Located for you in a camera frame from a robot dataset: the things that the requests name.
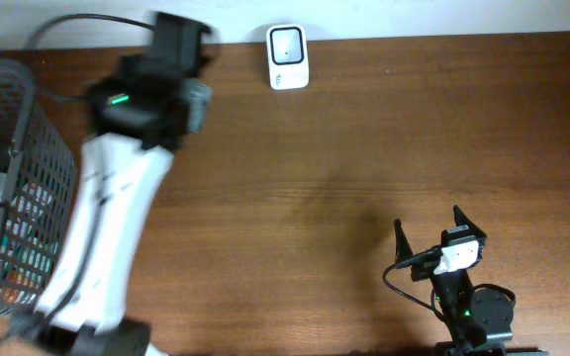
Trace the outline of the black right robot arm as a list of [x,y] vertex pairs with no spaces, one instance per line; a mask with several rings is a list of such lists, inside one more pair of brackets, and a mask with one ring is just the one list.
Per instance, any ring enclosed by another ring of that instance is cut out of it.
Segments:
[[[396,219],[395,261],[384,270],[382,281],[393,292],[431,311],[445,325],[451,340],[439,345],[440,354],[504,355],[504,344],[513,338],[517,297],[502,286],[471,282],[468,271],[481,262],[488,235],[458,206],[453,207],[453,218],[454,227],[441,232],[440,243],[419,253],[413,251],[402,222]],[[427,303],[390,283],[390,272],[406,268],[411,270],[414,283],[431,282]]]

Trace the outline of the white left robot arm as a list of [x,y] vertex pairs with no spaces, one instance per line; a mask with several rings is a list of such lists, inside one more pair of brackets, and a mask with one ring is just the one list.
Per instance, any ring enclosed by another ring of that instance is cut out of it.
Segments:
[[121,57],[88,87],[92,135],[81,145],[78,192],[55,271],[7,339],[50,355],[153,355],[149,323],[126,314],[128,284],[151,204],[188,134],[204,124],[212,89],[208,24],[158,12],[143,53]]

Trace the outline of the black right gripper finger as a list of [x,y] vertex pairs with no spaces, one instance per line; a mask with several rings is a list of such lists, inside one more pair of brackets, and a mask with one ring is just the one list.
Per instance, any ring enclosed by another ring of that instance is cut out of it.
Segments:
[[414,252],[402,228],[402,222],[400,219],[394,220],[394,232],[396,238],[395,265],[397,267],[405,266],[406,262],[414,256]]
[[463,213],[458,205],[453,206],[453,217],[455,222],[455,231],[477,230],[477,225]]

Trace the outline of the green white wipes pack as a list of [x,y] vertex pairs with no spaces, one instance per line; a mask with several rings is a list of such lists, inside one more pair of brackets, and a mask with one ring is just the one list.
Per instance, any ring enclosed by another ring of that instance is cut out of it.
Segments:
[[[7,175],[0,173],[0,202]],[[53,206],[53,197],[43,187],[27,183],[22,193],[13,197],[11,206],[16,213],[8,220],[1,237],[0,253],[9,258],[19,258],[23,263],[43,272],[53,267],[53,262],[39,252],[45,248],[50,252],[58,250],[56,242],[43,242],[39,224],[48,220],[47,211]]]

